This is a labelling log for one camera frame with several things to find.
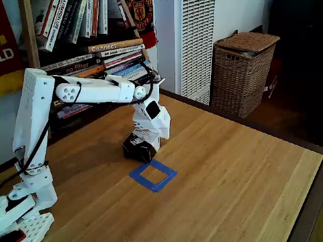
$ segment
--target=white robotic arm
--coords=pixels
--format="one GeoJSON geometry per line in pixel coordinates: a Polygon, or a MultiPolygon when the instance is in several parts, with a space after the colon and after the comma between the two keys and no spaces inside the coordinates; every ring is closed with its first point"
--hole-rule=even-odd
{"type": "Polygon", "coordinates": [[[112,81],[47,76],[43,70],[26,69],[13,142],[13,151],[19,160],[15,166],[22,182],[7,197],[0,197],[0,237],[15,230],[19,218],[37,216],[40,210],[57,201],[52,175],[45,162],[48,116],[54,92],[67,103],[133,104],[136,129],[123,144],[128,158],[150,162],[160,148],[160,138],[169,138],[171,118],[158,103],[159,85],[164,79],[143,86],[119,76],[109,75],[109,79],[112,81]],[[17,205],[7,211],[8,204],[15,201],[17,205]]]}

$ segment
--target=basket lid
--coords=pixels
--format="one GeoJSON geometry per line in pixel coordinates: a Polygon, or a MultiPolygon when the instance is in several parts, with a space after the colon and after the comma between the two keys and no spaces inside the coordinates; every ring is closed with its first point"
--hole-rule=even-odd
{"type": "Polygon", "coordinates": [[[274,35],[241,32],[216,43],[216,45],[240,51],[261,52],[278,40],[280,40],[280,37],[274,35]]]}

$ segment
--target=blue painter's tape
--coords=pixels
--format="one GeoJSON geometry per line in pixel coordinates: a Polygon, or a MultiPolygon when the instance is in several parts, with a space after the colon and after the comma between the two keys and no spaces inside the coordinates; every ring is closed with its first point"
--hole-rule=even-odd
{"type": "Polygon", "coordinates": [[[152,160],[149,164],[141,164],[129,173],[129,176],[137,181],[139,184],[143,185],[144,187],[148,188],[149,190],[153,192],[159,192],[161,189],[163,189],[167,183],[169,183],[175,176],[177,175],[177,172],[175,170],[170,169],[169,167],[165,166],[164,164],[161,164],[160,162],[156,160],[152,160]],[[144,178],[141,173],[149,166],[154,167],[157,170],[160,170],[161,172],[168,175],[164,180],[161,182],[158,182],[157,184],[152,183],[148,179],[144,178]]]}

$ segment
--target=wooden table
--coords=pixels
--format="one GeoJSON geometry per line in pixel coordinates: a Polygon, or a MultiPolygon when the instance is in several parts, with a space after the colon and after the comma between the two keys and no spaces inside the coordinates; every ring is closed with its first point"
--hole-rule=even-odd
{"type": "MultiPolygon", "coordinates": [[[[320,149],[170,97],[160,103],[172,118],[171,138],[155,158],[178,175],[159,193],[128,176],[140,164],[122,151],[133,109],[116,109],[48,148],[59,199],[45,241],[286,241],[320,149]]],[[[153,168],[143,176],[164,178],[153,168]]]]}

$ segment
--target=white vent grille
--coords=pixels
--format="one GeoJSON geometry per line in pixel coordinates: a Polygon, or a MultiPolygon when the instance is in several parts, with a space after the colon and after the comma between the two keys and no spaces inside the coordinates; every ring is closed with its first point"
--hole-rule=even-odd
{"type": "Polygon", "coordinates": [[[195,101],[201,102],[205,105],[209,105],[210,100],[210,87],[205,88],[199,94],[192,98],[195,101]]]}
{"type": "Polygon", "coordinates": [[[182,96],[210,85],[215,0],[183,0],[182,96]]]}

